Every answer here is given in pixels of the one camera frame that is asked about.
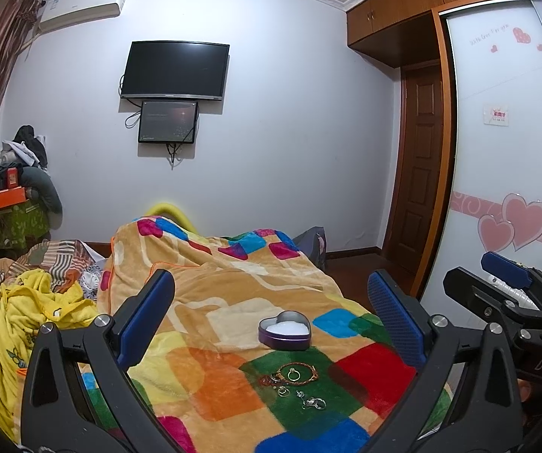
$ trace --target silver ring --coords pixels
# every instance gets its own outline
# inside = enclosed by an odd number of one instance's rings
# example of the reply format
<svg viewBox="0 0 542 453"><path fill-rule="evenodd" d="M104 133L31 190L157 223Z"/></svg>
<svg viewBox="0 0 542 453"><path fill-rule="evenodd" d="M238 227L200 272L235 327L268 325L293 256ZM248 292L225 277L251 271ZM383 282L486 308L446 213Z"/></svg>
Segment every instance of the silver ring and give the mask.
<svg viewBox="0 0 542 453"><path fill-rule="evenodd" d="M296 373L298 375L298 378L290 378L290 375L292 373ZM291 382L297 382L299 379L300 379L300 371L295 370L294 368L290 368L290 370L288 371L288 380L290 380Z"/></svg>

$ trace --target silver bolt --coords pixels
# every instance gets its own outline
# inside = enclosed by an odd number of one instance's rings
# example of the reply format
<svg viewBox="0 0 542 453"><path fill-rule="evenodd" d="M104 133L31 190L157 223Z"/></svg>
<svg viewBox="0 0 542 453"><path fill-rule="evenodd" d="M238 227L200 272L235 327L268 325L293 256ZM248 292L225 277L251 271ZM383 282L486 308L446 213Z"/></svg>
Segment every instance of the silver bolt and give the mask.
<svg viewBox="0 0 542 453"><path fill-rule="evenodd" d="M449 320L442 315L435 315L432 317L432 324L436 327L446 327L448 323Z"/></svg>
<svg viewBox="0 0 542 453"><path fill-rule="evenodd" d="M107 326L111 321L111 317L107 314L98 315L94 318L94 324L97 327L105 327Z"/></svg>
<svg viewBox="0 0 542 453"><path fill-rule="evenodd" d="M501 334L502 333L502 326L500 324L495 323L495 322L491 322L489 324L489 330L493 334Z"/></svg>
<svg viewBox="0 0 542 453"><path fill-rule="evenodd" d="M46 322L45 324L40 325L40 332L43 334L49 334L54 329L54 323L52 322Z"/></svg>

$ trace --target white wall-mounted air conditioner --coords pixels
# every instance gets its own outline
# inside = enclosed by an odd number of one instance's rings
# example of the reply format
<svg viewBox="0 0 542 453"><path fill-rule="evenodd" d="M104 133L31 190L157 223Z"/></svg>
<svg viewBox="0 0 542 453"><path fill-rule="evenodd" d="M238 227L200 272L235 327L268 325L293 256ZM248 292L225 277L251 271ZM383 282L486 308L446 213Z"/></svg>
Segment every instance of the white wall-mounted air conditioner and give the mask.
<svg viewBox="0 0 542 453"><path fill-rule="evenodd" d="M117 17L126 0L49 0L46 2L40 31L50 32L61 27L98 20L100 18Z"/></svg>

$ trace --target purple tin box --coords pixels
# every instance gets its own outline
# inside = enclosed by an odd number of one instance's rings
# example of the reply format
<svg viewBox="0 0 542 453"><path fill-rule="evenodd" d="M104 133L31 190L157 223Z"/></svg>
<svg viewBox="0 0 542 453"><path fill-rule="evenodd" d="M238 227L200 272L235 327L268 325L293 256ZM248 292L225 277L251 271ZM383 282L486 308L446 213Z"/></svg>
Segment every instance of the purple tin box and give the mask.
<svg viewBox="0 0 542 453"><path fill-rule="evenodd" d="M283 335L267 330L269 325L285 321L305 324L309 329L309 333L307 335ZM258 324L258 340L271 349L278 351L304 351L311 345L311 322L298 311L282 311L278 316L261 320Z"/></svg>

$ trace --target black tv screen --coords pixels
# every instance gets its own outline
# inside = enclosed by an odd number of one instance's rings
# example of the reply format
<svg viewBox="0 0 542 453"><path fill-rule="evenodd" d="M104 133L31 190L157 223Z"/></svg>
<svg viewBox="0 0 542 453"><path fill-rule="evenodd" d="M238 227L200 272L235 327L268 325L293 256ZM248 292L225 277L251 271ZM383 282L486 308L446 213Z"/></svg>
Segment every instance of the black tv screen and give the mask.
<svg viewBox="0 0 542 453"><path fill-rule="evenodd" d="M222 99L229 45L184 41L133 42L122 97Z"/></svg>

